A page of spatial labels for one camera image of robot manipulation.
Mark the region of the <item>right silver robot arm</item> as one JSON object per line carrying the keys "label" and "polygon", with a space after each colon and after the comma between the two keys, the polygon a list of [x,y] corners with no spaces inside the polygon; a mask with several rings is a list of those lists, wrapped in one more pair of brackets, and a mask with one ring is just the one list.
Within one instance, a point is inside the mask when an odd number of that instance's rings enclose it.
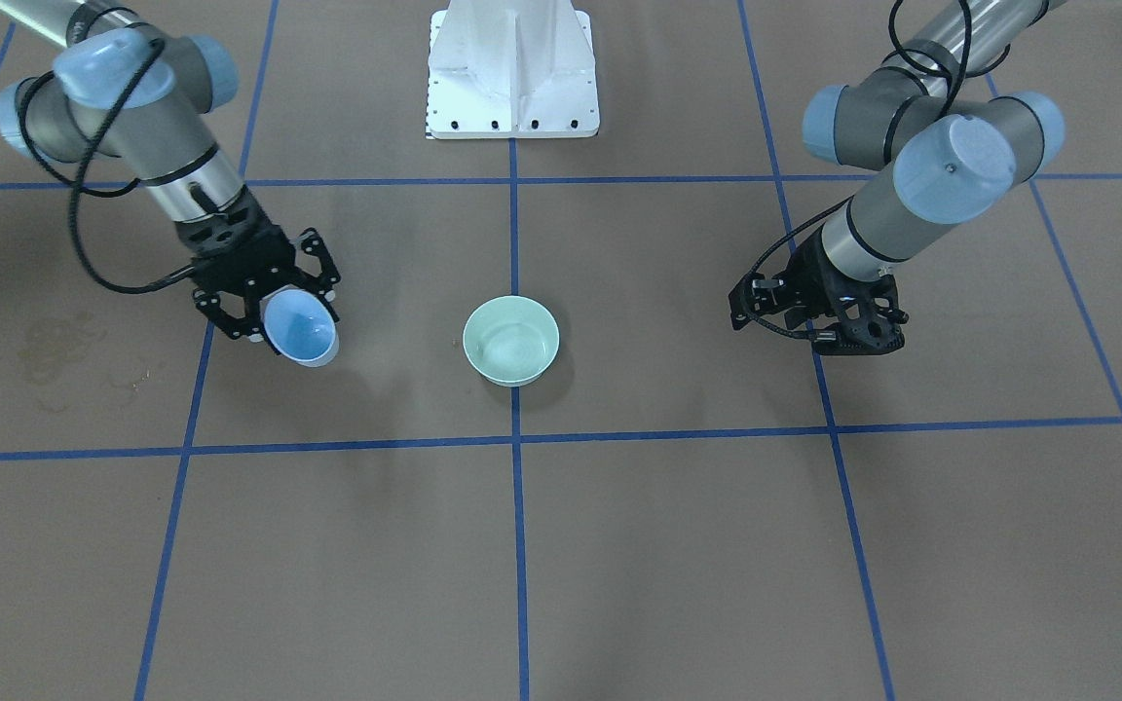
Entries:
{"label": "right silver robot arm", "polygon": [[[298,365],[338,347],[340,274],[313,228],[287,236],[264,211],[205,116],[237,94],[213,37],[172,36],[116,1],[0,1],[0,13],[58,45],[50,70],[0,93],[0,133],[67,188],[68,240],[99,287],[144,296],[182,282],[224,336],[266,342]],[[142,192],[190,262],[125,284],[96,271],[79,231],[85,197]]]}

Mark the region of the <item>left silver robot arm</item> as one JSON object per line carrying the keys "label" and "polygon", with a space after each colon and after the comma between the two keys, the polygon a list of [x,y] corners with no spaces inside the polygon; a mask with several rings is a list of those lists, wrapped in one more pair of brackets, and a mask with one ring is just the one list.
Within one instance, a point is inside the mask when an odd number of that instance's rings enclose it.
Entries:
{"label": "left silver robot arm", "polygon": [[767,247],[794,245],[782,271],[761,256],[729,293],[734,331],[760,325],[820,356],[885,356],[905,345],[895,270],[1033,179],[1066,139],[1038,92],[963,101],[1055,1],[953,1],[910,39],[888,17],[892,50],[856,85],[819,90],[804,109],[813,157],[870,172],[850,197]]}

